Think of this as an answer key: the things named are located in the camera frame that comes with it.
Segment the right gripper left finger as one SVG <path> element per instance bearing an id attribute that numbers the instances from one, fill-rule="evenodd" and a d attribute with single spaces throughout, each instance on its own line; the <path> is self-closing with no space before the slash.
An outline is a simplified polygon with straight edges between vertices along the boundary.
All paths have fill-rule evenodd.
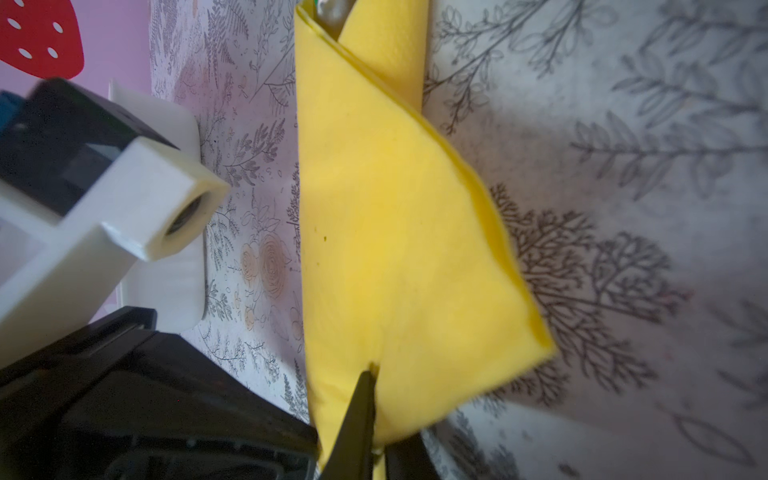
<path id="1" fill-rule="evenodd" d="M 375 375 L 370 370 L 360 374 L 335 445 L 320 479 L 371 480 L 373 478 L 375 384 Z"/>

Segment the yellow paper napkin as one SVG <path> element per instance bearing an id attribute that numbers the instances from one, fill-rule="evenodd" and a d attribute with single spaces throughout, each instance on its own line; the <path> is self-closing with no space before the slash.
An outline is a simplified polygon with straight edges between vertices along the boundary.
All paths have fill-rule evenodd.
<path id="1" fill-rule="evenodd" d="M 385 447 L 556 345 L 481 179 L 422 114 L 425 1 L 295 10 L 303 323 L 321 473 L 358 378 Z"/>

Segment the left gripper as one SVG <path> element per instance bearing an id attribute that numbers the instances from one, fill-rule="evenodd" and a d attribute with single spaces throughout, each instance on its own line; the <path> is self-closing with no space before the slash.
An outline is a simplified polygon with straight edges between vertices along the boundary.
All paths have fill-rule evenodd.
<path id="1" fill-rule="evenodd" d="M 310 479 L 314 428 L 125 307 L 1 371 L 5 479 Z"/>

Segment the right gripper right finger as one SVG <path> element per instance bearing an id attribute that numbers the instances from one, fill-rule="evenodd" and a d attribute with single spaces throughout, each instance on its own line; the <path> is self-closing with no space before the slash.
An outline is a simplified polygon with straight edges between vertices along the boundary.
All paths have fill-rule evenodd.
<path id="1" fill-rule="evenodd" d="M 420 433 L 387 445 L 387 480 L 440 480 Z"/>

